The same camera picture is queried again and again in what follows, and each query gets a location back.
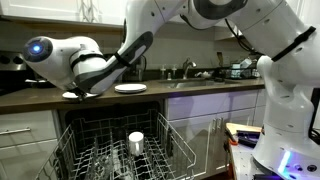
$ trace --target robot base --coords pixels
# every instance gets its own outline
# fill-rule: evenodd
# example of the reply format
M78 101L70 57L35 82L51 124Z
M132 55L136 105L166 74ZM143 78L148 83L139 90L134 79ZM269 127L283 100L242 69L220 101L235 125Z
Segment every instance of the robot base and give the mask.
M253 153L257 162L286 180L320 180L318 145L307 139L297 143L295 138L301 134L282 131L279 135L281 131L269 125L264 125L264 131L270 135L260 135Z
M320 180L320 147L308 137L314 107L305 87L279 81L278 64L262 57L258 69L265 80L264 131L253 157L286 180Z

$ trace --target wall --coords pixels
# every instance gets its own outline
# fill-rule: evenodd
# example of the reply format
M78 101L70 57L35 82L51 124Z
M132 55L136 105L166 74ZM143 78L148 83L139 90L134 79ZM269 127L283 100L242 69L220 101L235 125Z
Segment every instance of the wall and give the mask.
M0 50L21 51L28 39L39 35L52 38L89 36L97 41L103 53L115 52L121 42L120 35L39 31L0 22ZM163 64L166 64L166 68L171 68L173 64L181 68L187 57L195 61L198 68L211 68L218 66L217 51L223 52L226 64L229 64L230 60L248 55L235 41L213 41L213 38L214 28L196 31L186 25L166 24L156 34L153 45L145 53L147 68L159 69Z

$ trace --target dishwasher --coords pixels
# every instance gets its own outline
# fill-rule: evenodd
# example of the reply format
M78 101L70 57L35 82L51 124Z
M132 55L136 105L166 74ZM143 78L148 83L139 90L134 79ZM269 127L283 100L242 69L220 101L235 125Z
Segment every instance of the dishwasher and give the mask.
M36 180L194 179L195 153L153 107L142 103L68 112ZM138 157L129 150L128 136L135 131L144 134Z

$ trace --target dark countertop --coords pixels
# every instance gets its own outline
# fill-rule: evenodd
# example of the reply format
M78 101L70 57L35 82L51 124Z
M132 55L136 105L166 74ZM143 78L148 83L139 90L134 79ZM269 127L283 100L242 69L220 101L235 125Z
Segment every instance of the dark countertop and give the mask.
M161 100L170 97L181 97L201 94L214 94L232 91L244 91L264 88L262 79L234 80L234 84L198 86L170 89L159 81L146 81L147 90L137 94L120 94L114 91L114 84L98 97L88 98L83 102L68 100L62 97L64 91L58 88L28 88L0 96L0 114L40 111L49 109L77 109L112 105L116 103L134 103Z

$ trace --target blue light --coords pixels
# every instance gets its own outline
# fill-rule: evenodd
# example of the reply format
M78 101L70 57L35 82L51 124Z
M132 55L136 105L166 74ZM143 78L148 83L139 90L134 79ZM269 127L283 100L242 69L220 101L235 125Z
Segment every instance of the blue light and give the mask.
M283 158L282 158L282 160L281 160L281 163L280 163L280 166L279 166L279 168L278 168L278 172L279 172L279 173L283 174L284 169L285 169L285 167L287 166L288 161L289 161L289 159L290 159L290 156L291 156L291 152L290 152L290 151L286 151L286 152L284 153L284 156L283 156Z
M43 45L40 42L32 43L29 46L29 52L31 54L40 54L43 51Z
M34 52L39 52L41 50L41 47L38 45L33 46L33 51Z

